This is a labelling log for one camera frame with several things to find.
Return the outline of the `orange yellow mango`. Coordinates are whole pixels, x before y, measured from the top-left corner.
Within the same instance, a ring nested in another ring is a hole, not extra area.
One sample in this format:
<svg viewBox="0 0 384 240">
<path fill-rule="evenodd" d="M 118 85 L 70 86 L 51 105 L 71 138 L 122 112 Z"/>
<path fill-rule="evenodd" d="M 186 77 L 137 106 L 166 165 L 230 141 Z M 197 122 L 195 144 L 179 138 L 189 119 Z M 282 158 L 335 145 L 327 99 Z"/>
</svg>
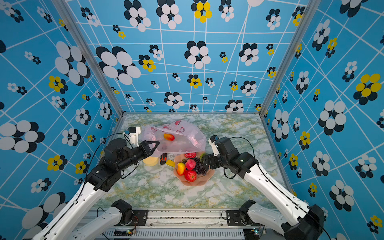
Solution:
<svg viewBox="0 0 384 240">
<path fill-rule="evenodd" d="M 165 140 L 167 140 L 167 141 L 174 141 L 175 140 L 175 136 L 174 135 L 172 135 L 172 134 L 167 134 L 167 133 L 165 133 L 164 134 L 164 139 Z"/>
</svg>

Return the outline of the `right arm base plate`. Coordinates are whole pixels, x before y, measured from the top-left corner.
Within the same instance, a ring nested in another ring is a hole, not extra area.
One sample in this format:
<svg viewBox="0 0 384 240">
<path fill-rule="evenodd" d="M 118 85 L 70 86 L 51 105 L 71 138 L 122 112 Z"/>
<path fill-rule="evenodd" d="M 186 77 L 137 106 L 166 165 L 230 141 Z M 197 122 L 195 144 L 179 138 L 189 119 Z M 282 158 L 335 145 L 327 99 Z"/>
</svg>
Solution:
<svg viewBox="0 0 384 240">
<path fill-rule="evenodd" d="M 225 219 L 229 227 L 259 227 L 260 224 L 254 223 L 240 210 L 226 210 Z"/>
</svg>

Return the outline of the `pink plastic bag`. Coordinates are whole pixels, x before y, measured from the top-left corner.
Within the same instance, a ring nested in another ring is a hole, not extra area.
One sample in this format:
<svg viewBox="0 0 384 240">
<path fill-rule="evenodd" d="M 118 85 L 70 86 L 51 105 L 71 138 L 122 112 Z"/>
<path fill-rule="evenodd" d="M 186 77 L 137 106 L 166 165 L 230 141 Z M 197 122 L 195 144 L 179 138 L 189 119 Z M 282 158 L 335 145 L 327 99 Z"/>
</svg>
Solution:
<svg viewBox="0 0 384 240">
<path fill-rule="evenodd" d="M 175 136 L 174 141 L 164 139 L 164 134 Z M 146 126 L 142 129 L 140 141 L 160 141 L 159 146 L 153 153 L 154 157 L 161 154 L 186 154 L 203 152 L 206 149 L 207 138 L 203 132 L 194 124 L 179 120 L 160 127 Z"/>
</svg>

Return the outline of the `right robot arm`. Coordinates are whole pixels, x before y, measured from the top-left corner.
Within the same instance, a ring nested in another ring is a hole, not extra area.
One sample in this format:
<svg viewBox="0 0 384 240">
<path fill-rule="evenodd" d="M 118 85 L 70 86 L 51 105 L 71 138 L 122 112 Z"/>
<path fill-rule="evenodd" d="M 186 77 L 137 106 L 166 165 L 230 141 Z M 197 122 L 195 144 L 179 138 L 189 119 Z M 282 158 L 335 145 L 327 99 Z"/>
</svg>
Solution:
<svg viewBox="0 0 384 240">
<path fill-rule="evenodd" d="M 203 157 L 206 170 L 230 170 L 256 187 L 277 208 L 274 211 L 248 200 L 234 217 L 227 213 L 228 223 L 267 227 L 283 235 L 286 240 L 317 240 L 325 232 L 322 208 L 310 206 L 290 193 L 267 173 L 254 153 L 240 153 L 232 139 L 227 137 L 211 136 L 209 144 L 213 153 Z"/>
</svg>

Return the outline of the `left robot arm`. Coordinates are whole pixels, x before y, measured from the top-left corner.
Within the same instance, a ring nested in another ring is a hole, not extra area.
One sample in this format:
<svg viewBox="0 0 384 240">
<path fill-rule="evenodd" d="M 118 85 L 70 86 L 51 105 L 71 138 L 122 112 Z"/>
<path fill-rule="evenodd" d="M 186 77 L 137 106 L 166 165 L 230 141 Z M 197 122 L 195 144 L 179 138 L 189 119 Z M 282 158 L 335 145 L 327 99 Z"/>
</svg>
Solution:
<svg viewBox="0 0 384 240">
<path fill-rule="evenodd" d="M 143 141 L 130 149 L 125 139 L 112 140 L 105 147 L 105 155 L 88 173 L 78 192 L 33 239 L 66 240 L 92 206 L 122 178 L 123 170 L 150 157 L 159 144 L 159 141 Z"/>
</svg>

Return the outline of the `pink peach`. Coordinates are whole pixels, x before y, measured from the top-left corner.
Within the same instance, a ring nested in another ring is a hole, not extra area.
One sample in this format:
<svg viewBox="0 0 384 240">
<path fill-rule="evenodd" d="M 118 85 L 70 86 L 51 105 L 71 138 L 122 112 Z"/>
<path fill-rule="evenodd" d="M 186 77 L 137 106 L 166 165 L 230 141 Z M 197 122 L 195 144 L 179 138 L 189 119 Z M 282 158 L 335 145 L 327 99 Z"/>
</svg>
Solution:
<svg viewBox="0 0 384 240">
<path fill-rule="evenodd" d="M 193 159 L 188 159 L 185 163 L 186 169 L 190 171 L 194 170 L 196 165 L 196 161 Z"/>
</svg>

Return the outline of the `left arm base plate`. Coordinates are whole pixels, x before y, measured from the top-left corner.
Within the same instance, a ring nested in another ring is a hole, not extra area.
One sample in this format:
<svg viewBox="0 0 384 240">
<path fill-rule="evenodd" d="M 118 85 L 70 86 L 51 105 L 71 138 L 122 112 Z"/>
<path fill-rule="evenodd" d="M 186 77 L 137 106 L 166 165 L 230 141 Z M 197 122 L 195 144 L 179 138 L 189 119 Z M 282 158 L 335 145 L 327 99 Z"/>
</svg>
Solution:
<svg viewBox="0 0 384 240">
<path fill-rule="evenodd" d="M 145 226 L 148 219 L 148 213 L 148 210 L 125 211 L 122 213 L 122 218 L 118 222 L 117 226 Z"/>
</svg>

